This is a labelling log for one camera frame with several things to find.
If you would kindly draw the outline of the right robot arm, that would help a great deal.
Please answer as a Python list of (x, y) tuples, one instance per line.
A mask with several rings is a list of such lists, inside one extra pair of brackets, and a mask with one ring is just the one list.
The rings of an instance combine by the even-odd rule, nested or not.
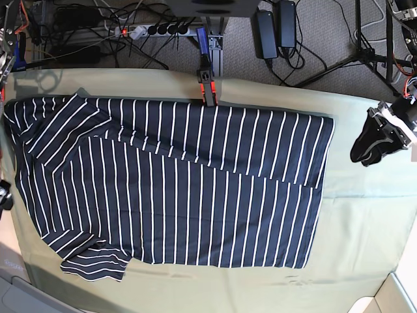
[[(191, 9), (186, 12), (186, 3), (184, 1), (174, 1), (169, 5), (172, 11), (179, 9), (180, 12), (177, 15), (183, 14), (186, 17), (207, 17), (214, 18), (220, 16), (225, 18), (232, 16), (232, 6), (236, 4), (235, 1), (190, 1), (191, 4), (202, 5), (203, 8)], [(15, 46), (17, 43), (17, 34), (21, 33), (27, 26), (23, 25), (19, 29), (14, 28), (16, 18), (19, 11), (25, 11), (25, 5), (23, 1), (1, 1), (1, 111), (4, 110), (4, 89), (7, 83), (8, 75), (12, 72), (12, 67), (16, 62), (16, 56), (14, 55)], [(387, 27), (387, 56), (370, 56), (372, 47), (363, 48), (362, 44), (365, 44), (366, 38), (362, 35), (361, 30), (358, 29), (358, 38), (356, 43), (357, 56), (353, 61), (363, 61), (367, 59), (369, 62), (380, 62), (386, 66), (391, 67), (394, 64), (394, 45), (392, 43), (392, 27)], [(209, 49), (208, 39), (206, 31), (198, 31), (197, 37), (199, 39), (198, 46), (203, 50), (201, 52), (202, 67), (199, 69), (197, 75), (199, 84), (201, 86), (203, 102), (213, 107), (218, 104), (218, 98), (215, 92), (215, 83), (212, 77), (212, 67), (209, 61)]]

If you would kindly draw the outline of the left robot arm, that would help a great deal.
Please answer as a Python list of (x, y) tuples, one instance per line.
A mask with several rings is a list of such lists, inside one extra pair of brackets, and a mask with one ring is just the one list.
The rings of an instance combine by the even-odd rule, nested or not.
[(416, 145), (416, 1), (387, 1), (386, 5), (386, 17), (401, 26), (411, 71), (404, 73), (407, 79), (395, 102), (381, 101), (367, 110), (362, 132), (351, 149), (351, 160), (365, 167)]

